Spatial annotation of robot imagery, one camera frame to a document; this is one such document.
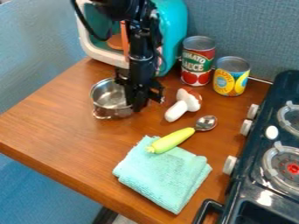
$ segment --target toy stove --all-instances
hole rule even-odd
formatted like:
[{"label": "toy stove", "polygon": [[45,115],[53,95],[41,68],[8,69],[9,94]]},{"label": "toy stove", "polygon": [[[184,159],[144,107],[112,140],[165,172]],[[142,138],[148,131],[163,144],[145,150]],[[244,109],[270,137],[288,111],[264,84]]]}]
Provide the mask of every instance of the toy stove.
[{"label": "toy stove", "polygon": [[299,71],[280,73],[247,118],[244,150],[223,169],[231,175],[225,205],[207,199],[193,223],[203,223],[211,209],[221,224],[299,223]]}]

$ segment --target spoon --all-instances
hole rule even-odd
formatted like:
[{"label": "spoon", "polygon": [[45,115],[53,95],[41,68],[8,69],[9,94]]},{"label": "spoon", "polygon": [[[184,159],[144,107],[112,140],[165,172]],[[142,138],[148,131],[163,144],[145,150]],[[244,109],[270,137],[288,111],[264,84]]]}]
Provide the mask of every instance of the spoon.
[{"label": "spoon", "polygon": [[218,119],[214,115],[206,115],[200,117],[195,124],[194,128],[184,128],[177,130],[168,136],[164,136],[151,146],[146,148],[147,152],[161,154],[166,151],[172,150],[177,145],[181,144],[187,138],[191,137],[196,130],[198,131],[208,131],[214,129],[218,124]]},{"label": "spoon", "polygon": [[214,115],[200,117],[195,124],[195,130],[208,131],[213,130],[218,124],[218,119]]}]

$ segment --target white knob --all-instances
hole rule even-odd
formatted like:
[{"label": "white knob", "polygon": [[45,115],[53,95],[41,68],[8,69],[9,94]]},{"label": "white knob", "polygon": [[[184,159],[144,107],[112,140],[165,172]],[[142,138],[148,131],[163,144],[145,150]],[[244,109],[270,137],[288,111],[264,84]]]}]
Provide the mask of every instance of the white knob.
[{"label": "white knob", "polygon": [[253,121],[250,120],[244,120],[242,127],[240,129],[240,134],[242,134],[243,136],[247,136],[249,133],[249,130],[251,128],[251,126],[253,125]]},{"label": "white knob", "polygon": [[251,104],[248,113],[247,118],[253,120],[256,117],[257,111],[259,110],[259,105]]},{"label": "white knob", "polygon": [[237,162],[236,157],[228,156],[225,165],[223,166],[222,172],[227,175],[231,175],[233,172],[233,168],[236,165],[236,162]]},{"label": "white knob", "polygon": [[265,134],[268,139],[274,140],[278,137],[279,131],[275,126],[271,125],[271,126],[267,127]]}]

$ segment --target gray wall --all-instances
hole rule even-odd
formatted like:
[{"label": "gray wall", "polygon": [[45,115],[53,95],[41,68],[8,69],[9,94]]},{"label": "gray wall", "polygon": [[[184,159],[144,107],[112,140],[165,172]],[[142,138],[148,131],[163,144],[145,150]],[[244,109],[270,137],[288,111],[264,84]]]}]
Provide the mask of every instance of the gray wall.
[{"label": "gray wall", "polygon": [[0,114],[84,56],[69,0],[0,4]]},{"label": "gray wall", "polygon": [[236,55],[252,65],[252,75],[272,80],[299,69],[298,0],[185,0],[189,34],[217,41],[217,55]]},{"label": "gray wall", "polygon": [[[82,59],[68,0],[0,4],[0,114]],[[0,154],[0,224],[91,223],[101,205]]]}]

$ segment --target oven handle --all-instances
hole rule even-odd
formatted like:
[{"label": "oven handle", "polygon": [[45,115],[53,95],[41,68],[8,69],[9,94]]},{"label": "oven handle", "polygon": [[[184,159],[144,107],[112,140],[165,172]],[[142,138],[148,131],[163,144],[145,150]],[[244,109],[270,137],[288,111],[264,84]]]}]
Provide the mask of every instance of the oven handle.
[{"label": "oven handle", "polygon": [[201,207],[199,208],[195,219],[193,220],[192,224],[202,224],[204,223],[206,215],[211,212],[211,210],[217,212],[218,214],[223,213],[223,205],[218,203],[213,199],[206,199]]}]

